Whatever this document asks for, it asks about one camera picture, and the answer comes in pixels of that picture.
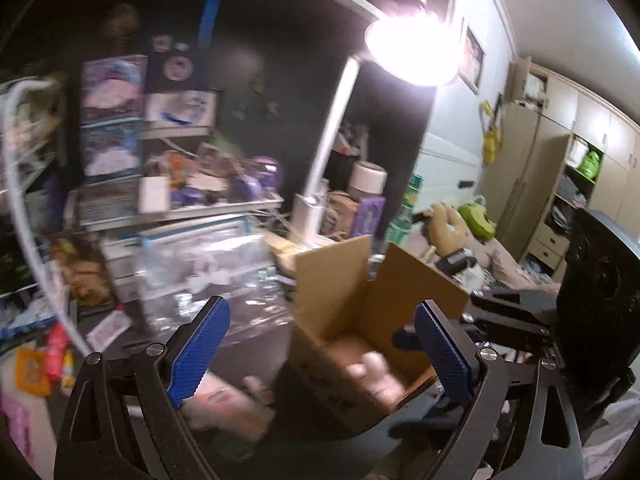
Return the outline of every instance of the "lamp head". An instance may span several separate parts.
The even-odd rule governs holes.
[[[435,14],[387,17],[371,23],[365,42],[387,72],[416,86],[440,86],[458,74],[460,35]]]

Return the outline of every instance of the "blue gripper pad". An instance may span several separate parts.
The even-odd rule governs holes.
[[[429,357],[434,370],[451,400],[463,406],[474,398],[471,382],[471,368],[466,364],[446,330],[432,314],[429,305],[423,301],[415,309],[415,332]]]
[[[170,378],[166,394],[176,408],[195,393],[229,330],[230,320],[227,300],[214,296],[193,321],[179,327],[167,342]]]

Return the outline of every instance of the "black wall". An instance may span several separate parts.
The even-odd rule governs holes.
[[[141,28],[132,38],[132,53],[149,54],[149,38],[172,34],[194,44],[203,0],[37,0],[0,57],[0,69],[18,72],[38,59],[46,70],[68,74],[68,150],[70,184],[79,185],[79,73],[85,61],[107,57],[110,46],[101,29],[111,6],[136,6]],[[223,135],[243,155],[269,155],[284,167],[282,194],[287,203],[301,190],[315,152],[340,71],[351,52],[364,48],[367,20],[331,0],[223,0],[211,47],[196,65],[198,76],[224,90],[220,108]],[[264,94],[250,89],[261,70]],[[384,223],[398,208],[433,103],[433,89],[398,81],[375,64],[360,73],[346,118],[370,126],[369,159],[389,172]],[[246,118],[231,114],[247,103]],[[280,105],[280,117],[266,120],[266,102]],[[180,140],[195,150],[202,138]],[[164,149],[143,141],[145,152]]]

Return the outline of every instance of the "metal screw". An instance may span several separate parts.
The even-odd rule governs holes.
[[[493,348],[483,348],[480,357],[485,361],[495,361],[498,358],[497,352]]]
[[[146,354],[151,356],[160,355],[164,352],[164,345],[161,343],[151,343],[146,347]]]
[[[84,362],[88,365],[97,365],[100,359],[102,359],[102,354],[100,352],[93,352],[86,357]]]
[[[556,369],[556,363],[547,357],[543,358],[542,361],[540,361],[540,364],[550,372]]]

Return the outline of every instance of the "red bottle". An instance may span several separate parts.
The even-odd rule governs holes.
[[[62,359],[65,356],[65,348],[70,339],[60,323],[56,323],[47,337],[47,349],[42,371],[49,381],[62,379]]]

